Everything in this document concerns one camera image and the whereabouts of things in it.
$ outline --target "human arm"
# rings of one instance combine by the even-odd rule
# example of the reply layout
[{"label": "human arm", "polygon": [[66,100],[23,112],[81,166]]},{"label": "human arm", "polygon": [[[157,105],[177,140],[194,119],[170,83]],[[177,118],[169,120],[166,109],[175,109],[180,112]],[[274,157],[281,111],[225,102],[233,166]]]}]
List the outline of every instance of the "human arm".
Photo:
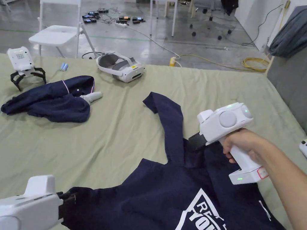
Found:
[{"label": "human arm", "polygon": [[248,151],[254,161],[265,167],[293,228],[306,229],[307,175],[274,144],[247,129],[230,134],[223,143],[224,154],[231,163],[235,163],[229,153],[233,145]]}]

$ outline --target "white wall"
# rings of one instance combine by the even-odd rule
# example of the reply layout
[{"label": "white wall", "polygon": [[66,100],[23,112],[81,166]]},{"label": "white wall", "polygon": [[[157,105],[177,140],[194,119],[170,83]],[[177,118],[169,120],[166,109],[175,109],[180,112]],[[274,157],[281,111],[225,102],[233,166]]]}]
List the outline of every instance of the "white wall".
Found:
[{"label": "white wall", "polygon": [[[286,0],[239,0],[239,8],[235,12],[235,17],[250,38],[254,40],[258,33],[258,26],[264,22],[266,15],[285,2]],[[259,36],[255,41],[255,45],[259,50],[262,51],[266,46],[282,9],[283,7],[281,6],[272,11],[268,15],[266,22],[260,27]]]},{"label": "white wall", "polygon": [[294,9],[297,6],[306,6],[307,5],[307,0],[291,0],[290,6],[288,8],[288,11],[285,14],[284,19],[282,20],[283,14],[284,12],[282,11],[279,15],[279,18],[276,22],[276,25],[273,29],[273,32],[270,36],[270,40],[268,42],[268,46],[271,45],[273,39],[275,38],[275,36],[278,34],[279,28],[280,28],[280,23],[282,22],[282,27],[284,26],[284,24],[287,22],[287,20],[289,19],[290,15],[292,14],[292,12],[294,11]]}]

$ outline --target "yellow plug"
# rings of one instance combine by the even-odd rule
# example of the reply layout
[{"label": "yellow plug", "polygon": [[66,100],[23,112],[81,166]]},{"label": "yellow plug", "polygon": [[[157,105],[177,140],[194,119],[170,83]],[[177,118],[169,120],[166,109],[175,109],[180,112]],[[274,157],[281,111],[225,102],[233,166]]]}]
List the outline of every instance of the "yellow plug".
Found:
[{"label": "yellow plug", "polygon": [[175,67],[175,60],[176,60],[176,57],[172,57],[171,60],[169,61],[169,66]]}]

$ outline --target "mattress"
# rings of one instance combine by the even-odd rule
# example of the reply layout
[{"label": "mattress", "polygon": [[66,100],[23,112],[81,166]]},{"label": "mattress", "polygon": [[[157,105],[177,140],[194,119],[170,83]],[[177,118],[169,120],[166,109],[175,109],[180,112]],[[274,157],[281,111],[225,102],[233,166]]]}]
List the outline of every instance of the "mattress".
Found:
[{"label": "mattress", "polygon": [[[1,54],[0,60],[4,104],[20,92],[10,82],[14,70],[7,55]],[[66,72],[59,70],[63,62],[69,64]],[[57,191],[66,192],[73,186],[119,185],[142,158],[166,163],[159,117],[142,103],[151,91],[181,105],[185,138],[199,131],[199,112],[244,102],[255,117],[248,128],[275,143],[307,172],[298,148],[305,133],[264,75],[147,65],[144,76],[127,84],[98,70],[94,60],[44,57],[35,58],[35,65],[46,71],[48,82],[93,76],[95,91],[103,92],[103,98],[91,105],[90,118],[82,124],[1,113],[0,198],[23,194],[28,179],[36,175],[54,175]],[[30,77],[20,84],[26,91],[42,80]],[[274,216],[292,229],[270,179],[261,181],[259,189]]]}]

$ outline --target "vr headset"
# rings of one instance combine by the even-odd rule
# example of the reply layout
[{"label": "vr headset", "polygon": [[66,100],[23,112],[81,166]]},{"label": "vr headset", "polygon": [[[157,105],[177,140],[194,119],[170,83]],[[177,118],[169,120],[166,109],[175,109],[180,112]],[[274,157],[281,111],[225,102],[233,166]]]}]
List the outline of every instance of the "vr headset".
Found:
[{"label": "vr headset", "polygon": [[96,58],[97,67],[122,82],[131,82],[144,73],[145,67],[134,58],[125,57],[117,52],[102,53]]}]

